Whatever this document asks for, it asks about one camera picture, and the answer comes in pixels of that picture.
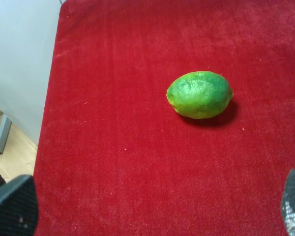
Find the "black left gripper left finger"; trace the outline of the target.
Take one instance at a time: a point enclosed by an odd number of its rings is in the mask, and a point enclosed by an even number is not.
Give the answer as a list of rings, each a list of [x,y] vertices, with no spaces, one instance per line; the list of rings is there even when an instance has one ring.
[[[32,236],[38,224],[33,176],[20,175],[0,187],[0,236]]]

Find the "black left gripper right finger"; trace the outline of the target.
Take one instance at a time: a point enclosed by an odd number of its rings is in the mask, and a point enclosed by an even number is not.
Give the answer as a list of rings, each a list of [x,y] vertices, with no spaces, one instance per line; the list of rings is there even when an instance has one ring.
[[[284,186],[281,214],[289,236],[295,236],[295,169],[290,170]]]

